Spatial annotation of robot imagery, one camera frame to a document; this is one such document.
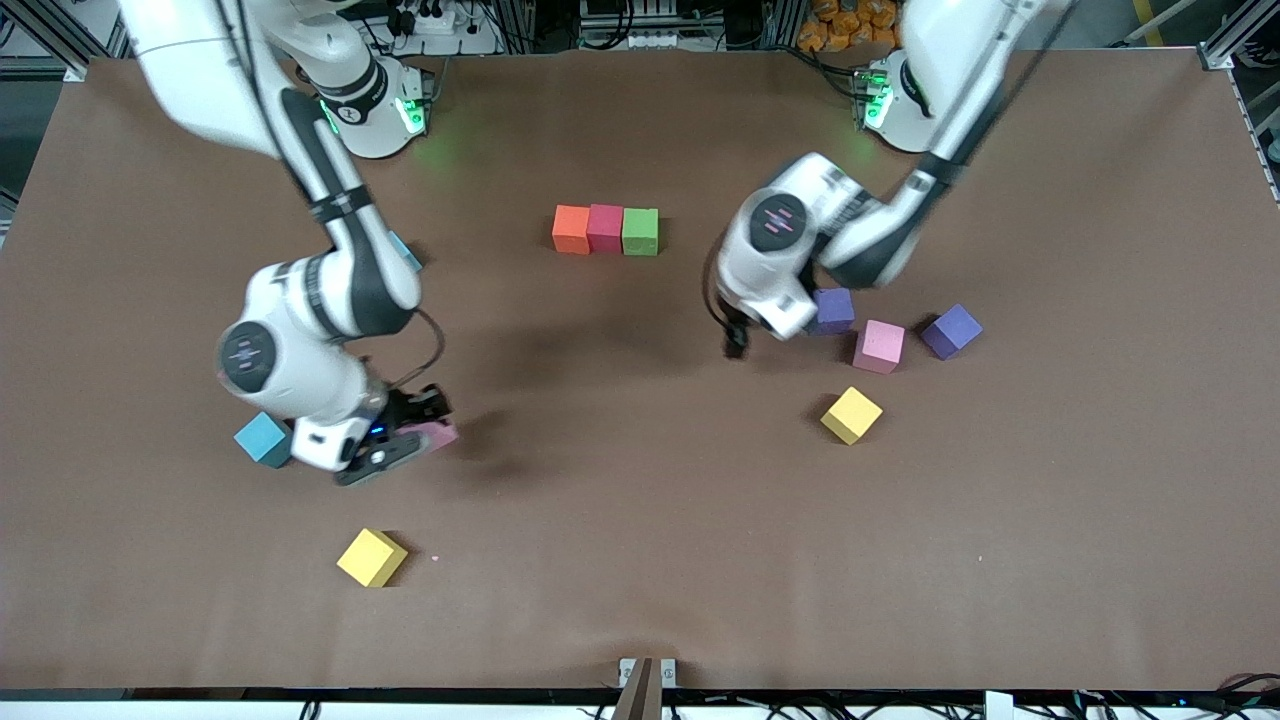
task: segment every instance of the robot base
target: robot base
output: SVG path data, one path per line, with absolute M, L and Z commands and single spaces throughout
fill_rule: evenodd
M 426 135 L 430 122 L 435 76 L 394 58 L 378 58 L 378 63 L 387 70 L 392 90 L 370 110 L 369 118 L 361 124 L 347 124 L 338 109 L 338 135 L 347 150 L 360 158 L 387 158 L 399 152 L 411 140 Z
M 887 102 L 879 105 L 879 115 L 870 117 L 872 105 L 856 102 L 854 117 L 860 127 L 876 132 L 899 150 L 906 152 L 924 152 L 933 137 L 933 131 L 938 127 L 937 118 L 925 118 L 920 106 L 908 97 L 902 79 L 902 63 L 906 61 L 906 53 L 895 50 L 888 58 L 876 60 L 870 64 L 872 70 L 882 70 L 888 76 L 888 87 L 892 96 Z

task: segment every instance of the floor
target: floor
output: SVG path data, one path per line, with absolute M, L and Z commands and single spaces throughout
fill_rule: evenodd
M 1208 37 L 1221 18 L 1238 8 L 1240 1 L 1199 0 L 1148 38 L 1162 45 L 1192 45 Z M 1079 0 L 1079 3 L 1080 6 L 1062 27 L 1053 47 L 1106 47 L 1138 28 L 1140 20 L 1147 20 L 1166 9 L 1174 0 Z M 1042 47 L 1053 24 L 1052 17 L 1039 18 L 1023 36 L 1020 45 L 1025 49 Z M 1236 81 L 1245 100 L 1249 100 L 1280 82 L 1280 68 L 1272 70 L 1238 68 Z M 0 81 L 0 188 L 20 197 L 49 117 L 58 102 L 59 91 L 60 83 L 56 82 Z M 1270 101 L 1252 109 L 1251 115 L 1256 122 L 1261 120 L 1277 105 L 1280 105 L 1280 92 Z M 8 219 L 6 215 L 8 211 L 0 208 L 0 228 Z

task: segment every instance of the yellow cube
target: yellow cube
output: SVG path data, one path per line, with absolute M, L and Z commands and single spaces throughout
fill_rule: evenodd
M 867 398 L 855 388 L 849 388 L 840 400 L 822 416 L 822 424 L 836 433 L 846 445 L 854 445 L 858 438 L 867 434 L 867 429 L 879 418 L 879 405 Z
M 408 551 L 396 544 L 396 541 L 365 528 L 338 559 L 338 566 L 366 588 L 380 588 L 406 557 Z

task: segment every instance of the cable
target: cable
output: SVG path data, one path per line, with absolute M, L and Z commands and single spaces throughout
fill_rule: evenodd
M 440 74 L 435 76 L 435 85 L 431 87 L 431 102 L 434 104 L 440 99 L 440 94 L 444 92 L 444 76 L 449 74 L 449 60 L 453 55 L 444 56 L 444 67 L 440 68 Z
M 378 37 L 378 33 L 374 32 L 374 26 L 369 24 L 369 18 L 361 15 L 360 22 L 365 23 L 365 29 L 369 31 L 369 38 L 374 41 L 374 49 L 381 55 L 389 54 L 390 46 Z
M 1075 13 L 1075 9 L 1079 6 L 1080 6 L 1080 0 L 1071 0 L 1071 5 L 1062 12 L 1062 17 L 1060 17 L 1057 22 L 1053 23 L 1053 27 L 1048 31 L 1048 35 L 1044 36 L 1044 45 L 1042 45 L 1041 49 L 1036 51 L 1036 56 L 1032 58 L 1032 61 L 1027 64 L 1027 68 L 1023 70 L 1023 74 L 1018 76 L 1018 81 L 1014 82 L 1014 88 L 1009 91 L 1009 99 L 1005 100 L 1005 104 L 1000 109 L 1000 113 L 996 115 L 996 119 L 1000 119 L 1000 117 L 1005 114 L 1005 110 L 1007 110 L 1009 106 L 1014 104 L 1014 100 L 1018 99 L 1018 95 L 1023 91 L 1023 86 L 1027 85 L 1028 79 L 1030 79 L 1032 73 L 1034 73 L 1036 68 L 1039 67 L 1041 60 L 1044 59 L 1044 55 L 1048 53 L 1048 49 L 1057 40 L 1057 36 L 1062 33 L 1062 28 L 1066 27 L 1066 20 L 1071 19 L 1071 15 Z M 1219 688 L 1219 692 L 1225 692 L 1225 691 L 1222 688 Z
M 622 10 L 618 10 L 618 27 L 617 29 L 613 31 L 613 37 L 605 41 L 604 45 L 591 45 L 585 40 L 580 40 L 579 45 L 586 47 L 588 50 L 613 50 L 618 45 L 622 45 L 622 42 L 626 41 L 627 36 L 631 35 L 631 27 L 636 19 L 636 6 L 634 0 L 626 0 L 626 1 L 627 6 Z M 622 28 L 623 20 L 626 20 L 626 29 Z
M 716 320 L 716 324 L 728 332 L 731 329 L 728 320 L 721 318 L 719 314 L 716 313 L 716 309 L 712 307 L 710 299 L 712 264 L 716 261 L 716 251 L 719 250 L 722 242 L 723 240 L 721 242 L 713 242 L 710 249 L 707 251 L 707 260 L 703 261 L 703 306 L 707 307 L 707 314 Z
M 1221 693 L 1230 693 L 1230 692 L 1235 692 L 1235 691 L 1238 691 L 1238 689 L 1240 689 L 1243 687 L 1252 685 L 1253 683 L 1258 683 L 1258 682 L 1262 682 L 1262 680 L 1280 680 L 1280 675 L 1277 675 L 1275 673 L 1257 673 L 1254 675 L 1245 675 L 1244 678 L 1240 678 L 1239 680 L 1235 680 L 1234 683 L 1230 683 L 1230 684 L 1226 684 L 1226 685 L 1222 685 L 1222 687 L 1217 688 L 1217 691 L 1215 691 L 1215 692 L 1217 692 L 1219 694 L 1221 694 Z
M 241 37 L 244 42 L 243 47 L 236 44 L 236 33 L 232 32 L 230 20 L 227 18 L 227 13 L 223 12 L 223 4 L 215 4 L 219 18 L 223 20 L 223 24 L 227 26 L 228 41 L 232 44 L 232 49 L 239 59 L 241 68 L 244 72 L 244 79 L 248 82 L 250 91 L 253 95 L 253 102 L 257 105 L 257 111 L 262 115 L 262 126 L 266 128 L 266 135 L 271 140 L 271 146 L 275 149 L 275 154 L 279 155 L 280 164 L 284 165 L 284 170 L 289 174 L 289 179 L 293 181 L 293 186 L 298 188 L 298 193 L 310 202 L 311 195 L 307 192 L 306 186 L 302 184 L 302 178 L 293 168 L 293 164 L 291 164 L 289 159 L 285 158 L 284 149 L 280 146 L 280 138 L 275 133 L 275 127 L 271 124 L 270 114 L 266 111 L 266 102 L 262 101 L 262 88 L 257 85 L 257 61 L 253 59 L 252 41 L 250 40 L 248 33 L 248 19 L 244 13 L 244 0 L 236 0 L 236 6 Z
M 1111 691 L 1111 694 L 1114 694 L 1116 697 L 1116 700 L 1119 700 L 1121 702 L 1121 705 L 1126 705 L 1126 706 L 1132 707 L 1134 710 L 1134 712 L 1137 712 L 1138 715 L 1142 715 L 1147 720 L 1160 720 L 1153 714 L 1151 714 L 1149 711 L 1147 711 L 1146 707 L 1143 707 L 1143 706 L 1140 706 L 1140 705 L 1138 705 L 1135 702 L 1129 702 L 1128 700 L 1125 700 L 1124 696 L 1120 694 L 1119 692 Z
M 392 383 L 390 389 L 397 389 L 402 387 L 404 383 L 430 370 L 431 365 L 435 365 L 440 360 L 440 356 L 444 355 L 444 328 L 442 328 L 440 323 L 436 323 L 435 318 L 428 315 L 421 307 L 415 307 L 413 311 L 417 313 L 424 320 L 426 320 L 426 324 L 431 325 L 431 332 L 435 333 L 435 352 L 433 352 L 431 356 L 428 357 L 426 363 L 422 363 L 417 368 L 413 368 L 412 370 L 406 373 L 404 377 Z
M 507 38 L 507 44 L 508 44 L 508 45 L 506 45 L 506 54 L 507 55 L 512 54 L 509 44 L 512 41 L 515 41 L 515 40 L 520 40 L 520 41 L 527 42 L 530 46 L 532 46 L 536 42 L 534 38 L 525 37 L 525 36 L 522 36 L 520 33 L 508 32 L 507 28 L 502 27 L 498 23 L 498 18 L 493 14 L 493 10 L 485 3 L 480 3 L 480 9 L 484 10 L 485 17 L 489 18 L 489 32 L 493 33 L 493 38 L 494 40 L 499 40 L 498 38 L 498 32 L 502 32 L 503 37 Z

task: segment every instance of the green led light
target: green led light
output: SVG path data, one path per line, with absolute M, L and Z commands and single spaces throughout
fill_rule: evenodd
M 884 123 L 890 104 L 893 102 L 893 88 L 884 86 L 874 100 L 867 104 L 867 126 L 879 128 Z
M 324 100 L 320 101 L 320 109 L 324 110 L 324 117 L 329 120 L 329 129 L 332 129 L 334 135 L 338 135 L 338 120 L 333 118 L 333 113 L 329 111 L 329 106 L 324 104 Z
M 422 110 L 419 109 L 419 104 L 416 101 L 404 101 L 397 97 L 396 109 L 399 110 L 401 119 L 404 120 L 404 129 L 407 129 L 411 135 L 417 135 L 426 127 L 422 118 Z

